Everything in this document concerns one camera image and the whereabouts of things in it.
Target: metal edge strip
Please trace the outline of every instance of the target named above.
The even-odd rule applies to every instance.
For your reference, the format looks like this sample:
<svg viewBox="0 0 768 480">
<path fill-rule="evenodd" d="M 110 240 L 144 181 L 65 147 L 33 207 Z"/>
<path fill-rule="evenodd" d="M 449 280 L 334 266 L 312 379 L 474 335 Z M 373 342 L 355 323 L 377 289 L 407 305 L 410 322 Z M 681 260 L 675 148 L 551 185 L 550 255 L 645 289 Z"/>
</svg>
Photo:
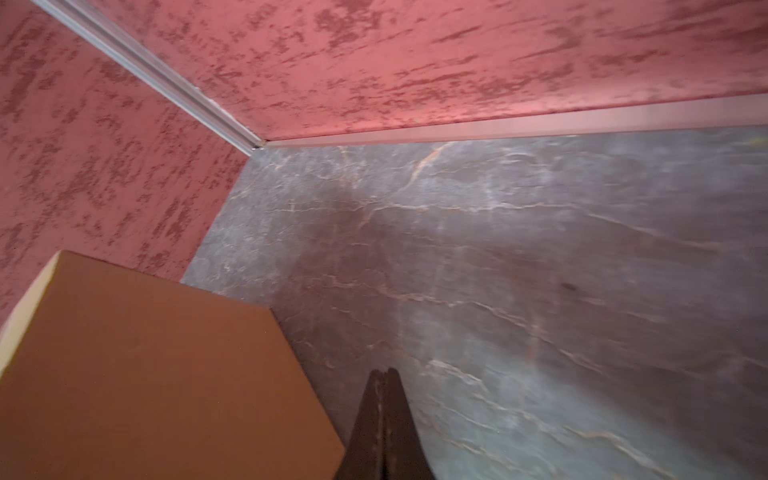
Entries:
<svg viewBox="0 0 768 480">
<path fill-rule="evenodd" d="M 83 0 L 32 0 L 246 155 L 264 140 Z"/>
<path fill-rule="evenodd" d="M 768 124 L 768 94 L 601 108 L 322 137 L 268 141 L 266 147 L 326 147 L 544 137 L 624 131 L 747 127 Z"/>
</svg>

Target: black pointed object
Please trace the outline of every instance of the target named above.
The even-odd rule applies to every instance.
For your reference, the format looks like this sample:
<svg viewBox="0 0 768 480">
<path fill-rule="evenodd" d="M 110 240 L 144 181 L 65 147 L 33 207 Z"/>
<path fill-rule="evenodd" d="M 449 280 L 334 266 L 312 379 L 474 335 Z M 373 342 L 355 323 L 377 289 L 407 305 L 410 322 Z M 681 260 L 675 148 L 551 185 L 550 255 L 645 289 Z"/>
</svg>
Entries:
<svg viewBox="0 0 768 480">
<path fill-rule="evenodd" d="M 373 370 L 334 480 L 435 480 L 395 369 Z"/>
</svg>

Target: gray marble surface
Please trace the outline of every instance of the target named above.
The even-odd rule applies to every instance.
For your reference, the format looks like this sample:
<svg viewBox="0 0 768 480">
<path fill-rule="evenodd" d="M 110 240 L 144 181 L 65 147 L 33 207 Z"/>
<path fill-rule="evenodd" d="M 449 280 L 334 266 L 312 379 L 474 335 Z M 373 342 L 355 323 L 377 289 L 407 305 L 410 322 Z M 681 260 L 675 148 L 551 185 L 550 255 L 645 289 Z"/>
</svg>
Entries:
<svg viewBox="0 0 768 480">
<path fill-rule="evenodd" d="M 184 282 L 273 308 L 437 477 L 768 475 L 768 128 L 258 151 Z"/>
</svg>

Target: pink wall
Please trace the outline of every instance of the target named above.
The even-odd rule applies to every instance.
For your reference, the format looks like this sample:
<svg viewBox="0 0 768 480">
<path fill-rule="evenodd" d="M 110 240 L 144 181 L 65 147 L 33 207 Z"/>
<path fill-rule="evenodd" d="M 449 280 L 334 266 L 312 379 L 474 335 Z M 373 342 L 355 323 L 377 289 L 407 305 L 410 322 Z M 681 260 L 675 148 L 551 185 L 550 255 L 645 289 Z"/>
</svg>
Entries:
<svg viewBox="0 0 768 480">
<path fill-rule="evenodd" d="M 268 140 L 768 91 L 764 0 L 92 0 Z"/>
<path fill-rule="evenodd" d="M 0 2 L 0 323 L 60 249 L 180 279 L 245 160 L 28 0 Z"/>
</svg>

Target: brown cardboard box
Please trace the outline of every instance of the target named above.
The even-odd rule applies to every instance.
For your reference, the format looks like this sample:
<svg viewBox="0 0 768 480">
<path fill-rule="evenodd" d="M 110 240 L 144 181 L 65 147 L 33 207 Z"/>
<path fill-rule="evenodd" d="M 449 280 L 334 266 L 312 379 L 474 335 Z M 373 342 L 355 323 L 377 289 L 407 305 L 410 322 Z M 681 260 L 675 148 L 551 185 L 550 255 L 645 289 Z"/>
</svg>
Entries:
<svg viewBox="0 0 768 480">
<path fill-rule="evenodd" d="M 0 336 L 0 478 L 330 479 L 270 311 L 58 253 Z"/>
</svg>

